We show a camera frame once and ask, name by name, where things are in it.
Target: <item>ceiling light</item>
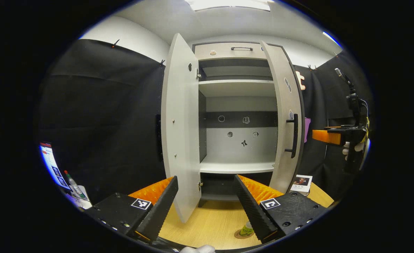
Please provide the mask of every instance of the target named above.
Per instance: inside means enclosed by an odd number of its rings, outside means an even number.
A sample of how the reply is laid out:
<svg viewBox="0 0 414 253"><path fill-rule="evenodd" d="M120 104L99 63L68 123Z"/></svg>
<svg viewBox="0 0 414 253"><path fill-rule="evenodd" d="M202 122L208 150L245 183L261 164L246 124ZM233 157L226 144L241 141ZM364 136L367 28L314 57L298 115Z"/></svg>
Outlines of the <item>ceiling light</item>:
<svg viewBox="0 0 414 253"><path fill-rule="evenodd" d="M334 39L332 38L332 36L328 35L326 32L322 32L322 34L324 34L327 38L331 39L333 42L335 42L337 45L339 45L339 44L338 44L338 42L336 42L336 40L334 40Z"/></svg>
<svg viewBox="0 0 414 253"><path fill-rule="evenodd" d="M270 11L268 0L185 0L194 11L218 7L247 7Z"/></svg>

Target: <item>wall hook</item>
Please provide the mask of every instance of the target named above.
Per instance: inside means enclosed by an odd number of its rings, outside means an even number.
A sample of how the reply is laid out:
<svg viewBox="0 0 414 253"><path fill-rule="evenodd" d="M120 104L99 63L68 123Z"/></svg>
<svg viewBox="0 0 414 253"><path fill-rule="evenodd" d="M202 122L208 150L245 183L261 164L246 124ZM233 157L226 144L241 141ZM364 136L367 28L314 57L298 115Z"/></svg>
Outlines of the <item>wall hook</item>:
<svg viewBox="0 0 414 253"><path fill-rule="evenodd" d="M113 45L112 45L112 48L114 48L114 47L115 47L115 45L118 43L118 41L120 41L120 39L118 39L118 40L115 42L115 44L113 44Z"/></svg>

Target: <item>picture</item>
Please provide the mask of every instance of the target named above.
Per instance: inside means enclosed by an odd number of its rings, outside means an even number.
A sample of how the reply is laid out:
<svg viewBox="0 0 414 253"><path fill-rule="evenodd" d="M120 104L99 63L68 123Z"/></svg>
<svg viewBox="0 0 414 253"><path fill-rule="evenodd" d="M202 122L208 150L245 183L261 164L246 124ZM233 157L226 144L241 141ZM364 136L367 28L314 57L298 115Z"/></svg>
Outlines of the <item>picture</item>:
<svg viewBox="0 0 414 253"><path fill-rule="evenodd" d="M294 184L297 184L299 186L307 186L310 179L308 177L296 177L296 180L294 181Z"/></svg>
<svg viewBox="0 0 414 253"><path fill-rule="evenodd" d="M309 192L312 176L296 175L291 191Z"/></svg>
<svg viewBox="0 0 414 253"><path fill-rule="evenodd" d="M59 173L59 170L58 170L57 168L52 167L52 169L54 170L54 174L55 174L56 176L62 177L62 176L60 175L60 173Z"/></svg>
<svg viewBox="0 0 414 253"><path fill-rule="evenodd" d="M60 183L61 183L63 186L68 187L68 185L65 183L65 180L64 180L63 178L58 177L58 179L59 179Z"/></svg>

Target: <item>bottle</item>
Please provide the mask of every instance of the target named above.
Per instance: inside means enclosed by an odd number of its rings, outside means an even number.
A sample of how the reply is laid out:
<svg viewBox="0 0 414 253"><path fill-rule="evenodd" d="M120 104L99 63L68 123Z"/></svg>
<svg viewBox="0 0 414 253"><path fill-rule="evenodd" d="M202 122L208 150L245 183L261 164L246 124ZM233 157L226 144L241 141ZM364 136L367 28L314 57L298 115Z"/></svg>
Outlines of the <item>bottle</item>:
<svg viewBox="0 0 414 253"><path fill-rule="evenodd" d="M68 181L71 184L71 186L74 188L75 193L77 193L81 198L85 199L85 194L79 189L79 186L75 183L74 179L71 178L71 176L68 174L67 171L64 171L65 174L68 177Z"/></svg>
<svg viewBox="0 0 414 253"><path fill-rule="evenodd" d="M244 227L239 231L240 236L249 236L254 233L254 230L252 229L252 225L250 224L250 221L247 221Z"/></svg>

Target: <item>wooden table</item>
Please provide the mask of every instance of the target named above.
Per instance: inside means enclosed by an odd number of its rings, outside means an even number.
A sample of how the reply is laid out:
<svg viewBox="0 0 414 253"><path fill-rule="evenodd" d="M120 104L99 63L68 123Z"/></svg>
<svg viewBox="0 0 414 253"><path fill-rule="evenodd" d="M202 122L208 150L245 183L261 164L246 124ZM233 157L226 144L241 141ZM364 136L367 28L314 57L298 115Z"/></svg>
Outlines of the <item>wooden table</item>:
<svg viewBox="0 0 414 253"><path fill-rule="evenodd" d="M326 208L333 203L333 199L314 183L311 183L308 198ZM207 201L202 208L194 209L186 223L180 221L172 205L159 236L191 247L211 245L215 249L233 249L259 245L261 242L255 234L246 239L234 237L248 220L239 202Z"/></svg>

